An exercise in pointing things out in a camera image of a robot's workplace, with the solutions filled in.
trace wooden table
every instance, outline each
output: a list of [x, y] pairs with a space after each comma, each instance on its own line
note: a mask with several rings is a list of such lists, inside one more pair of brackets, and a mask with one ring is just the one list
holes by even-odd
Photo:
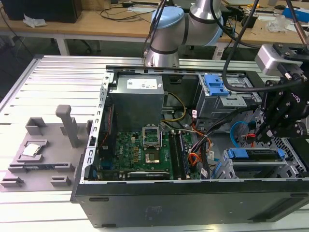
[[[268, 0], [260, 0], [260, 5], [267, 7], [267, 2]], [[278, 4], [286, 5], [285, 1], [282, 0], [278, 1], [277, 5]], [[309, 8], [309, 3], [306, 2], [293, 2], [293, 5]], [[125, 9], [118, 8], [111, 9], [109, 13], [115, 14], [124, 10]], [[134, 14], [133, 12], [123, 12], [118, 15], [111, 15], [111, 17], [127, 17]], [[141, 17], [150, 21], [151, 14], [144, 14]], [[27, 26], [22, 21], [11, 21], [7, 16], [5, 16], [5, 19], [18, 36], [56, 39], [61, 55], [69, 55], [66, 39], [144, 42], [150, 26], [149, 22], [143, 20], [124, 23], [104, 19], [95, 11], [83, 11], [75, 24], [47, 22], [48, 25], [46, 27], [34, 29]], [[301, 43], [297, 33], [293, 31], [288, 31], [287, 33], [267, 32], [265, 29], [266, 23], [266, 21], [257, 20], [253, 29], [246, 30], [242, 40], [251, 44], [270, 44], [273, 42]], [[236, 31], [239, 32], [241, 28], [241, 24], [238, 23]], [[14, 35], [5, 25], [2, 18], [0, 18], [0, 35]], [[230, 38], [227, 35], [223, 35], [222, 38], [219, 39], [214, 55], [215, 59], [218, 59], [218, 54], [222, 53], [222, 50], [227, 46], [229, 41]]]
[[[259, 4], [261, 7], [274, 8], [273, 6], [268, 5], [268, 0], [260, 0]], [[293, 6], [298, 6], [302, 8], [309, 8], [309, 2], [292, 2]], [[286, 6], [286, 1], [280, 0], [276, 5]], [[256, 20], [254, 27], [252, 29], [246, 29], [241, 40], [248, 44], [271, 44], [271, 43], [291, 43], [291, 44], [300, 44], [301, 40], [298, 34], [294, 31], [288, 30], [287, 32], [268, 32], [266, 30], [266, 24], [268, 21]], [[242, 29], [241, 22], [237, 22], [236, 32], [240, 32]], [[230, 37], [226, 34], [219, 39], [216, 50], [212, 59], [221, 59], [224, 49], [231, 41]]]

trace black box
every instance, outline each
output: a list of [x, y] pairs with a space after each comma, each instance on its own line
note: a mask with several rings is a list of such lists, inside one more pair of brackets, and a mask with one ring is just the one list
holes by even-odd
[[75, 23], [82, 13], [81, 0], [2, 0], [10, 20], [35, 19]]

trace cpu chip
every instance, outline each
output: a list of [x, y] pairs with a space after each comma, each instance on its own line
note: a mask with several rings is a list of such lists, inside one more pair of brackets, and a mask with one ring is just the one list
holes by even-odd
[[160, 163], [160, 151], [151, 150], [145, 152], [146, 163]]

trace ram slot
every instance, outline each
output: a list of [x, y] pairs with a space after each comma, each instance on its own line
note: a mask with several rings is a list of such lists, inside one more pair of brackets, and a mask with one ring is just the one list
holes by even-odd
[[179, 141], [179, 146], [181, 148], [181, 159], [182, 159], [182, 162], [183, 162], [183, 168], [184, 168], [184, 173], [186, 175], [186, 178], [190, 178], [189, 177], [189, 174], [190, 174], [190, 167], [189, 167], [189, 162], [188, 162], [188, 156], [187, 156], [187, 153], [184, 149], [184, 144], [183, 144], [183, 136], [181, 134], [181, 132], [178, 134], [178, 141]]
[[170, 161], [172, 163], [173, 176], [174, 179], [181, 178], [181, 170], [178, 161], [178, 149], [176, 145], [176, 137], [175, 134], [169, 133], [169, 153], [170, 153]]
[[186, 170], [185, 170], [185, 166], [183, 163], [183, 152], [185, 152], [185, 150], [183, 149], [182, 146], [182, 138], [181, 138], [181, 134], [176, 134], [176, 148], [177, 148], [177, 159], [178, 159], [178, 165], [180, 167], [180, 175], [182, 180], [186, 179]]

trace motherboard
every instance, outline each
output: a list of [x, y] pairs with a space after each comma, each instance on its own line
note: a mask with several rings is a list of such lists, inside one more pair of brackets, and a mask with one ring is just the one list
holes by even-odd
[[125, 180], [128, 177], [141, 179], [144, 173], [158, 173], [163, 175], [162, 179], [169, 180], [199, 178], [199, 172], [191, 169], [188, 163], [191, 134], [157, 133], [157, 128], [118, 132], [113, 158], [109, 165], [106, 165], [103, 157], [100, 158], [98, 176], [102, 179]]

